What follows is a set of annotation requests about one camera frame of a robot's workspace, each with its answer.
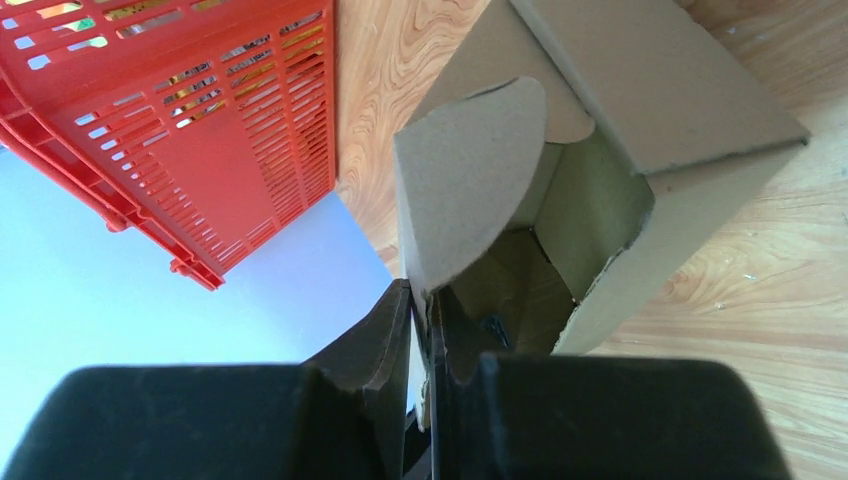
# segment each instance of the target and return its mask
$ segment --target red plastic crate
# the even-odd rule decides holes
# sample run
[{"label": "red plastic crate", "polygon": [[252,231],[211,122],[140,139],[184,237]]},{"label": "red plastic crate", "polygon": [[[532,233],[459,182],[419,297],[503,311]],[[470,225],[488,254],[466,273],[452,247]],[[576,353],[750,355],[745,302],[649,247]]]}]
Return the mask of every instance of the red plastic crate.
[{"label": "red plastic crate", "polygon": [[0,142],[210,290],[335,185],[334,0],[5,0],[0,19]]}]

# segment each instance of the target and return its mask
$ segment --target cardboard box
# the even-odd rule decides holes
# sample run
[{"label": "cardboard box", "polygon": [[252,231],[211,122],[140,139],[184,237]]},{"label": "cardboard box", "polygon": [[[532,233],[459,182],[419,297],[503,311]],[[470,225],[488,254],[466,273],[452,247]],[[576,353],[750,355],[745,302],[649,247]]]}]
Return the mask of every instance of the cardboard box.
[{"label": "cardboard box", "polygon": [[673,0],[492,0],[394,138],[417,313],[586,353],[808,138]]}]

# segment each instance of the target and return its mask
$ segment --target light blue surface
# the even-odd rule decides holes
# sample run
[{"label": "light blue surface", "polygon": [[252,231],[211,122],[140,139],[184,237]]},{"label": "light blue surface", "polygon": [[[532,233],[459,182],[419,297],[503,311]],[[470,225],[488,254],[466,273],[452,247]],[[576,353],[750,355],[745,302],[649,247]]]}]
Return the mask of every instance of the light blue surface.
[{"label": "light blue surface", "polygon": [[210,293],[171,257],[0,154],[0,472],[42,400],[99,364],[303,361],[364,316],[391,281],[329,195]]}]

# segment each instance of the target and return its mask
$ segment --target cardboard piece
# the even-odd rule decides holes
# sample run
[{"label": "cardboard piece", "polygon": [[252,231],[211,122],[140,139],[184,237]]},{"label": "cardboard piece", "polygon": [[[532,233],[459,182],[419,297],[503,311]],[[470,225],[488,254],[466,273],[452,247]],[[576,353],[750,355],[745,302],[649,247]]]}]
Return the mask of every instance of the cardboard piece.
[{"label": "cardboard piece", "polygon": [[492,0],[394,139],[417,314],[586,353],[808,138],[673,0]]}]

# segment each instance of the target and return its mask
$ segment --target wood grain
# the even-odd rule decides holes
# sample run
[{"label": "wood grain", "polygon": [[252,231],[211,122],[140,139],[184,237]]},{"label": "wood grain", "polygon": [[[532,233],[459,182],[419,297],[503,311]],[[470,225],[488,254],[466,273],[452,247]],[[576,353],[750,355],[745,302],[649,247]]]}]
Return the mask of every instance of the wood grain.
[{"label": "wood grain", "polygon": [[[395,274],[391,135],[486,3],[340,0],[338,191]],[[815,138],[595,353],[724,361],[797,478],[848,478],[848,2],[686,3]]]}]

